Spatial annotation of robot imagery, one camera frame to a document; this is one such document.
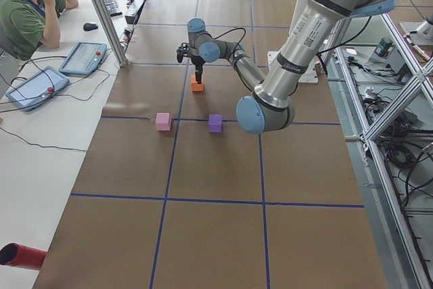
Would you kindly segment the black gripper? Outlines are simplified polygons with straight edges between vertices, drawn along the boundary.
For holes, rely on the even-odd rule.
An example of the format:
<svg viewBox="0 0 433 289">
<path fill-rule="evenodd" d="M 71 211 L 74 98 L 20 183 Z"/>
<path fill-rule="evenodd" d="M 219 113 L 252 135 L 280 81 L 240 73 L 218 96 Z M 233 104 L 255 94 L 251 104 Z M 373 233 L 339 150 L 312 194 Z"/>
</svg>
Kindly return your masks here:
<svg viewBox="0 0 433 289">
<path fill-rule="evenodd" d="M 203 73 L 202 67 L 204 65 L 204 60 L 199 55 L 193 55 L 192 63 L 196 67 L 195 80 L 198 84 L 202 84 L 202 73 Z"/>
</svg>

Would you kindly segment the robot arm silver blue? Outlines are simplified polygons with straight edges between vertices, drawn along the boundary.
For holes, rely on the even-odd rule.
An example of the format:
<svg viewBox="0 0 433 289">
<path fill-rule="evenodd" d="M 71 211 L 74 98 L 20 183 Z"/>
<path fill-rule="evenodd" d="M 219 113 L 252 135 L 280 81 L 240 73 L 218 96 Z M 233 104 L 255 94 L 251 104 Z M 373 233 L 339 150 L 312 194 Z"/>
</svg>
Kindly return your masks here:
<svg viewBox="0 0 433 289">
<path fill-rule="evenodd" d="M 177 60 L 190 58 L 197 79 L 201 78 L 202 67 L 207 62 L 224 59 L 232 65 L 252 92 L 236 106 L 237 121 L 249 133 L 278 131 L 292 123 L 295 109 L 290 96 L 338 21 L 384 14 L 396 5 L 396 0 L 305 1 L 303 12 L 267 74 L 245 54 L 239 43 L 212 37 L 203 19 L 192 18 L 187 23 L 189 40 L 177 49 Z"/>
</svg>

